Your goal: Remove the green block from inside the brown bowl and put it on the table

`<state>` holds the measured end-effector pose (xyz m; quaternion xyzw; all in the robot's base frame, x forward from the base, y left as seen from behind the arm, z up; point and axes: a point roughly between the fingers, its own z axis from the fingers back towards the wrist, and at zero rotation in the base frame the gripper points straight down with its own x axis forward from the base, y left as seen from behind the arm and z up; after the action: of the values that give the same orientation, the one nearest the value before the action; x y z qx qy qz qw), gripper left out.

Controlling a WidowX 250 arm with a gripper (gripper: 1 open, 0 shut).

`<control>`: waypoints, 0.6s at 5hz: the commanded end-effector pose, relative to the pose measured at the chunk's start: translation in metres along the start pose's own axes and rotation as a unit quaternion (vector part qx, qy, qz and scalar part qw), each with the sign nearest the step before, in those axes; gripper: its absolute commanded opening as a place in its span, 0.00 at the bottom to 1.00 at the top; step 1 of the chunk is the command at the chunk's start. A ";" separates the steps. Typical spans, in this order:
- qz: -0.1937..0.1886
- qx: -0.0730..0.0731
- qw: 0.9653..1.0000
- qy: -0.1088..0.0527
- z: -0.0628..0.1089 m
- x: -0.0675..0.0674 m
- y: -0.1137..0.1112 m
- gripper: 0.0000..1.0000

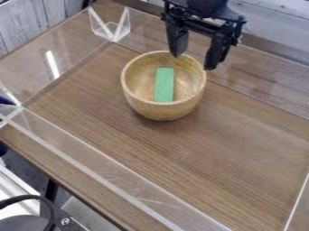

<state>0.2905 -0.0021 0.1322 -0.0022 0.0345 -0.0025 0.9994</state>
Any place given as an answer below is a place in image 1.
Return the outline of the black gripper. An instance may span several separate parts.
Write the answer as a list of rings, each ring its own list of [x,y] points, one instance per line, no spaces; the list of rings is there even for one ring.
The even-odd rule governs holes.
[[[177,58],[189,47],[189,30],[212,38],[203,69],[214,70],[225,61],[230,44],[241,39],[246,18],[229,7],[229,0],[163,0],[162,20],[167,27],[167,44]]]

